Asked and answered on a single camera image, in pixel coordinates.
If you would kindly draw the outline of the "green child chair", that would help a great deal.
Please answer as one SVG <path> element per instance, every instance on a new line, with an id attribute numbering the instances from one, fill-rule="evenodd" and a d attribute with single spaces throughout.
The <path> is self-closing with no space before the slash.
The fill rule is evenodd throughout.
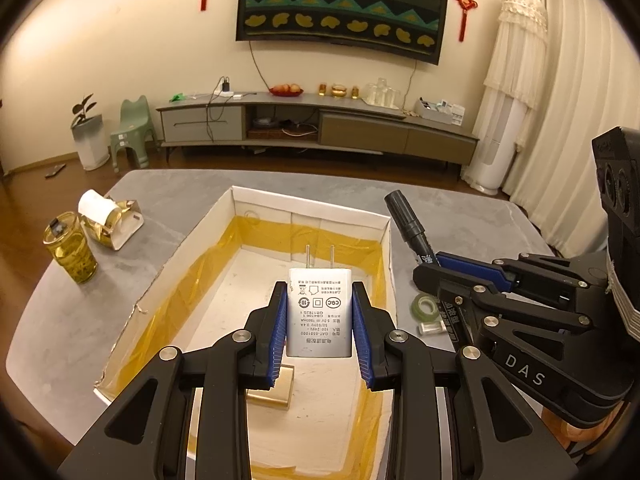
<path id="1" fill-rule="evenodd" d="M 119 173 L 118 152 L 129 148 L 134 152 L 141 169 L 150 166 L 146 142 L 151 140 L 157 146 L 157 136 L 152 122 L 149 102 L 146 96 L 139 96 L 135 101 L 123 100 L 120 107 L 119 124 L 110 134 L 110 151 L 112 167 Z"/>

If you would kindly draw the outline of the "clear glasses set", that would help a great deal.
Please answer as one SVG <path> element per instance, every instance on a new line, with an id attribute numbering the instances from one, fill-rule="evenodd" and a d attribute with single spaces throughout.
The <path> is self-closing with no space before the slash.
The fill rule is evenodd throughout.
<path id="1" fill-rule="evenodd" d="M 360 99 L 371 106 L 398 110 L 400 91 L 391 87 L 384 78 L 366 84 L 360 91 Z"/>

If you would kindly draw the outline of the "grey TV cabinet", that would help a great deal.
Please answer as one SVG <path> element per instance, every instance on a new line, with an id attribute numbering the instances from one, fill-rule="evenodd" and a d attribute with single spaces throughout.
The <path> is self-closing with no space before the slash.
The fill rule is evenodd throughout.
<path id="1" fill-rule="evenodd" d="M 160 106 L 163 146 L 236 145 L 318 148 L 405 155 L 468 164 L 474 136 L 454 125 L 413 117 L 351 98 L 250 92 L 239 98 L 196 96 Z"/>

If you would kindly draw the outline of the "white tray of items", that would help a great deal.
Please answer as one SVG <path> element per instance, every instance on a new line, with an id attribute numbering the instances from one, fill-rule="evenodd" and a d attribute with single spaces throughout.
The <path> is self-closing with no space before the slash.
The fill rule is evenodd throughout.
<path id="1" fill-rule="evenodd" d="M 447 101 L 430 102 L 420 98 L 414 104 L 413 111 L 421 118 L 440 122 L 445 125 L 461 126 L 465 108 Z"/>

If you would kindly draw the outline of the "green tape roll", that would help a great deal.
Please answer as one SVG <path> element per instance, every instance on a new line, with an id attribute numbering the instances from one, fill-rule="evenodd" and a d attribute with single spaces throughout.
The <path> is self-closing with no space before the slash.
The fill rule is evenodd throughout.
<path id="1" fill-rule="evenodd" d="M 412 317 L 419 323 L 434 323 L 439 318 L 439 300 L 437 297 L 421 292 L 412 300 L 410 306 Z"/>

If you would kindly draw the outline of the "gold ornaments on cabinet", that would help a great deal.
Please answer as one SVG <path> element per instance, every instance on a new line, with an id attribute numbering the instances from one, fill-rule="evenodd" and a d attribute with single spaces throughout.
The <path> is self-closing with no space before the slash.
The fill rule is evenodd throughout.
<path id="1" fill-rule="evenodd" d="M 346 87 L 342 84 L 320 84 L 318 96 L 332 96 L 337 99 L 359 99 L 359 88 L 356 86 Z"/>

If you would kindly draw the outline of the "white USB charger plug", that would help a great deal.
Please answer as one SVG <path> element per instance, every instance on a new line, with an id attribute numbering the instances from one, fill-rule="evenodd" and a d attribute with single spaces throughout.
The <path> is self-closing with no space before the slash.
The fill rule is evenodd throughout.
<path id="1" fill-rule="evenodd" d="M 288 270 L 286 354 L 290 358 L 352 356 L 352 270 Z"/>

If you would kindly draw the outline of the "dark object on floor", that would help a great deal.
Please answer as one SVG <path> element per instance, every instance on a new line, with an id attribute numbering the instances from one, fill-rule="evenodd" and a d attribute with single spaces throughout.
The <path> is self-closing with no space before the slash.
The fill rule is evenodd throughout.
<path id="1" fill-rule="evenodd" d="M 44 175 L 46 179 L 51 179 L 56 177 L 64 168 L 66 167 L 66 163 L 57 164 L 54 167 L 50 168 L 48 172 Z"/>

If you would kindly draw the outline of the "wall mounted television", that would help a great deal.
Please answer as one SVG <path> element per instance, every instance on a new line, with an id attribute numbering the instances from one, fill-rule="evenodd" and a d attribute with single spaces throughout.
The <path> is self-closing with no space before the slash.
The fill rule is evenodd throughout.
<path id="1" fill-rule="evenodd" d="M 448 0 L 239 0 L 235 39 L 320 41 L 439 63 Z"/>

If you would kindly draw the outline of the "white planter with dark plant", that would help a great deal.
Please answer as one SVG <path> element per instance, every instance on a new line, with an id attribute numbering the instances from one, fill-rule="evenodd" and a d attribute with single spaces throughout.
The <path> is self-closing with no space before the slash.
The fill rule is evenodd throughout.
<path id="1" fill-rule="evenodd" d="M 72 108 L 74 118 L 70 131 L 81 166 L 86 171 L 100 168 L 110 158 L 102 115 L 92 114 L 95 107 L 96 101 L 90 93 Z"/>

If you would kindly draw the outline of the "cream curtain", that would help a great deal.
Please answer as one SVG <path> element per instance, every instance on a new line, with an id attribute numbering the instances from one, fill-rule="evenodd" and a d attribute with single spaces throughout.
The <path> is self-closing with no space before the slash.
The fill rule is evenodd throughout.
<path id="1" fill-rule="evenodd" d="M 606 239 L 591 141 L 639 125 L 639 55 L 603 0 L 541 0 L 548 11 L 544 88 L 503 185 L 563 256 Z"/>

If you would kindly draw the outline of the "white standing air conditioner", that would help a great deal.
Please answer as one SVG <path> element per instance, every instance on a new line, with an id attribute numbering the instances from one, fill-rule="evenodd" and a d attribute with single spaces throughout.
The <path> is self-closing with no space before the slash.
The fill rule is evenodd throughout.
<path id="1" fill-rule="evenodd" d="M 501 0 L 498 34 L 472 130 L 477 138 L 461 177 L 474 190 L 495 195 L 526 138 L 540 101 L 548 46 L 547 11 L 541 0 Z"/>

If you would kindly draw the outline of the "white power strip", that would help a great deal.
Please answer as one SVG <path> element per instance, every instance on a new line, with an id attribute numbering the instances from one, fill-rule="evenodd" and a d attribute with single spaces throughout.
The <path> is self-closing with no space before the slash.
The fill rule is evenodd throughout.
<path id="1" fill-rule="evenodd" d="M 221 76 L 212 92 L 213 98 L 241 99 L 242 92 L 236 92 L 231 87 L 231 80 L 228 76 Z"/>

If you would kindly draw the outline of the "black marker pen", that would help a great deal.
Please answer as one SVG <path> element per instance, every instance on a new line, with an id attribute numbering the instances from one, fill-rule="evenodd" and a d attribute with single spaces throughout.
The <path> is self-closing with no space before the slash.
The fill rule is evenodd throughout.
<path id="1" fill-rule="evenodd" d="M 454 350 L 460 350 L 466 339 L 460 308 L 446 295 L 436 254 L 425 235 L 424 226 L 403 192 L 395 190 L 384 197 L 386 207 L 408 247 L 416 256 L 418 266 L 413 271 L 413 283 L 421 292 L 437 298 L 437 307 Z"/>

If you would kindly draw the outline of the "gold blue cigarette case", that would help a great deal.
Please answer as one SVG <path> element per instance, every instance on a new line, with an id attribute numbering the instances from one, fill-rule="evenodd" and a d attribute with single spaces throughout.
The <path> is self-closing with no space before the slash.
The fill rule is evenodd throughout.
<path id="1" fill-rule="evenodd" d="M 247 401 L 254 404 L 287 410 L 290 407 L 295 377 L 295 367 L 284 364 L 274 385 L 268 390 L 247 390 Z"/>

